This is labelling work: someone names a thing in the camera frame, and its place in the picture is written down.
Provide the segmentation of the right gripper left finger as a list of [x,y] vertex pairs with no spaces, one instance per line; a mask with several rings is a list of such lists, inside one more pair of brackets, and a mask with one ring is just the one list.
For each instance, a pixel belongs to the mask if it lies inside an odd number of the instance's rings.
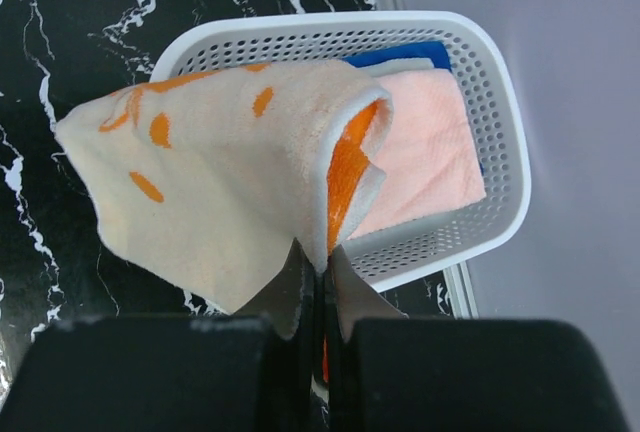
[[236,314],[269,325],[258,386],[259,431],[306,431],[314,359],[315,272],[293,241],[281,271]]

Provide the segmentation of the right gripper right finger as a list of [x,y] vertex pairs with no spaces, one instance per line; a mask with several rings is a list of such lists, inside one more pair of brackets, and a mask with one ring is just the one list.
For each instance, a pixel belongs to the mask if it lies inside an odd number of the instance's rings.
[[324,379],[332,431],[360,429],[357,359],[348,346],[356,323],[406,317],[354,271],[343,247],[332,252],[324,274]]

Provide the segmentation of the orange fox pattern towel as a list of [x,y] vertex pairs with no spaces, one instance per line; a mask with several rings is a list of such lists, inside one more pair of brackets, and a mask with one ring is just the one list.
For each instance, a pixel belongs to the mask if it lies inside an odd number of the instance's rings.
[[390,93],[341,60],[244,65],[75,107],[56,138],[116,256],[232,314],[298,243],[313,269],[384,182]]

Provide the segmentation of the white perforated plastic basket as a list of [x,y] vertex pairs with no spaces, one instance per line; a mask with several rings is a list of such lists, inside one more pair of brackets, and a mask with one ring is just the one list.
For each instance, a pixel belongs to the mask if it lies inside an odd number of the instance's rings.
[[151,78],[250,63],[342,58],[436,40],[466,105],[485,198],[345,243],[355,271],[377,291],[409,283],[495,249],[520,228],[531,197],[526,138],[514,87],[493,39],[445,11],[355,11],[208,22],[178,36]]

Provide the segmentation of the pink folded towel in basket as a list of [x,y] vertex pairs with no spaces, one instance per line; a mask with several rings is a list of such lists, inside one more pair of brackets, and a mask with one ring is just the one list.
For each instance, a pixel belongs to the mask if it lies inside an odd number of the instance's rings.
[[365,69],[391,94],[390,131],[373,163],[386,178],[353,239],[486,197],[465,101],[453,74]]

